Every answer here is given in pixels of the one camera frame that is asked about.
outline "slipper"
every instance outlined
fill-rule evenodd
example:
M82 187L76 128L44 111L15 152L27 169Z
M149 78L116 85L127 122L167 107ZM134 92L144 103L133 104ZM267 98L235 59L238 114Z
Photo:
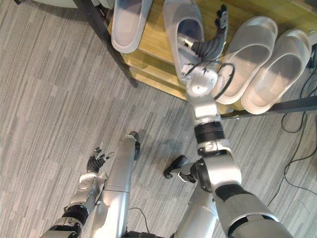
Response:
M283 33L271 58L260 68L241 98L245 110L261 114L270 109L303 73L311 54L308 36L298 29Z
M111 43L122 53L139 46L152 0L116 0L114 3Z
M179 33L195 41L204 41L204 29L198 6L192 0L165 0L163 6L164 26L169 39L176 73L181 79L185 64L196 64L200 58L177 41Z
M276 36L276 23L265 16L250 18L239 27L222 60L235 65L235 74L217 102L232 104L241 98L259 68L270 58ZM222 77L219 77L213 95L224 88L231 71L231 67L221 71Z

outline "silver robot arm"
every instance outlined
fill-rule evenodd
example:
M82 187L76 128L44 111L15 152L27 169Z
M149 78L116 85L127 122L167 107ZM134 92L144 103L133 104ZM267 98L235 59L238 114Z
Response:
M224 67L220 63L217 70L219 62L214 60L223 50L221 44L224 44L226 36L228 14L223 6L217 14L218 32L210 42L197 43L182 35L178 36L179 42L191 48L202 59L199 64L184 65L183 77L180 79L186 84L198 154L201 156L182 179L196 180L201 189L212 193L219 221L227 237L291 238L291 234L274 214L255 195L241 187L241 172L233 160L229 141L224 136L221 116L215 102L218 95L214 97L212 89L218 79L219 70ZM200 44L200 50L205 47L206 52L197 51L195 44ZM234 75L234 66L231 66L230 80Z
M83 226L93 211L96 199L106 180L106 174L99 175L99 168L105 163L105 155L97 158L100 152L100 148L95 149L94 155L88 160L87 173L80 176L77 191L72 196L70 204L64 208L64 214L55 221L41 238L80 237Z

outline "floor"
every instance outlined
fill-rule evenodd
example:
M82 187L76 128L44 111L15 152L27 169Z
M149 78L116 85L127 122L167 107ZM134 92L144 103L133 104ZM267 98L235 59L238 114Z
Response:
M162 171L180 154L199 158L186 102L142 83L132 88L78 10L31 1L0 4L0 237L38 238L63 213L92 149L116 151L132 130L139 132L142 152L133 168L130 206L143 209L150 232L168 237L194 185L166 180ZM296 99L308 75L283 99ZM295 158L316 144L315 116L308 113ZM243 187L265 204L299 139L282 130L281 117L223 122ZM291 115L287 127L297 128L300 118ZM109 172L112 162L103 170ZM294 163L288 178L317 191L316 155ZM313 238L316 199L283 182L269 208L295 237ZM128 229L145 231L139 211L129 212ZM224 237L219 224L213 237Z

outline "wooden shelf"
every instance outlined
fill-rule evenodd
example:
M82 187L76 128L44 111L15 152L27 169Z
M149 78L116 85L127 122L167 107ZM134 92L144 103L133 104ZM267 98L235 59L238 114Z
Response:
M135 79L185 100L185 85L176 76L164 28L163 2L153 0L138 49L122 56ZM216 33L214 20L217 10L222 4L227 6L229 28L226 46L238 27L256 15L272 18L278 25L279 35L292 28L301 29L308 35L311 30L317 31L316 9L302 0L196 0L196 3L202 15L205 40L212 39ZM229 112L229 108L243 109L239 102L227 106L219 104L219 107L222 113Z
M186 86L178 80L173 64L166 63L140 50L132 54L123 54L127 65L137 68L145 73L151 74L166 83L185 89Z

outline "power cord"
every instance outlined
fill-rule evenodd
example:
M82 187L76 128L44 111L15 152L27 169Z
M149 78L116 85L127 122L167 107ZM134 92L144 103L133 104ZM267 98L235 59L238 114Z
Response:
M143 217L144 217L144 220L145 220L145 226L146 226L146 228L147 228L148 233L150 234L149 227L148 227L148 222L147 222L147 217L145 216L145 214L144 214L144 212L142 211L142 209L139 208L139 207L130 207L130 208L129 208L129 210L133 210L133 209L137 209L137 210L139 210L139 211L142 213L142 215L143 215Z
M301 89L301 92L300 92L300 98L306 98L306 97L311 97L312 95L316 95L316 92L317 92L317 86L308 94L308 96L304 97L304 91L305 91L305 87L306 85L308 84L309 81L312 81L313 79L313 75L316 74L316 70L317 70L317 67L312 71L312 73L310 74L310 76L308 77L308 79L306 80L306 82L304 83L302 89ZM306 191L309 191L311 192L312 194L314 194L315 196L317 196L317 192L314 192L314 191L311 191L310 189L308 188L305 188L305 187L301 187L301 186L298 186L298 185L294 185L293 183L291 183L288 178L286 177L287 175L287 172L291 166L292 163L294 162L297 162L297 161L302 161L302 160L306 160L306 159L309 159L311 158L316 152L317 152L317 116L315 117L315 127L316 127L316 146L314 148L314 150L308 155L308 156L305 156L303 158L300 158L300 159L296 159L294 160L295 158L295 155L297 154L298 150L299 150L299 147L302 143L302 139L303 139L303 136L304 136L304 132L305 132L305 129L306 129L306 125L307 125L307 112L303 112L302 113L302 118L301 118L301 123L299 125L299 127L296 129L296 130L287 130L285 125L284 125L284 120L285 118L287 117L287 115L289 115L288 113L284 114L284 116L282 117L282 120L281 120L281 127L284 131L288 132L288 133L298 133L300 130L302 130L302 133L300 135L300 138L299 138L299 141L298 141L298 144L296 146L296 149L295 149L295 152L293 153L293 155L291 156L289 162L286 164L285 168L284 168L284 173L283 173L283 177L282 177L282 180L281 182L279 183L279 186L278 186L278 189L275 193L275 195L272 197L272 199L269 201L268 205L269 206L272 201L274 200L274 198L278 195L280 189L281 189L281 185L285 179L285 181L293 186L293 187L296 187L296 188L300 188L300 189L303 189L303 190L306 190Z
M220 61L217 61L217 60L211 60L211 61L206 61L206 60L203 60L195 65L193 65L193 67L190 68L190 70L185 74L185 77L190 74L196 67L202 65L204 62L208 62L206 64L206 66L204 67L204 70L206 71L207 70L207 66L210 65L211 63L218 63L220 64L220 67L218 68L217 70L217 74L219 74L223 68L225 68L226 66L231 66L232 67L232 71L231 71L231 74L229 75L229 79L228 81L226 82L225 86L222 88L222 90L214 97L215 100L217 100L218 98L220 98L224 92L228 89L228 87L230 86L232 80L233 80L233 76L234 76L234 73L235 73L235 67L234 67L234 64L232 63L222 63Z

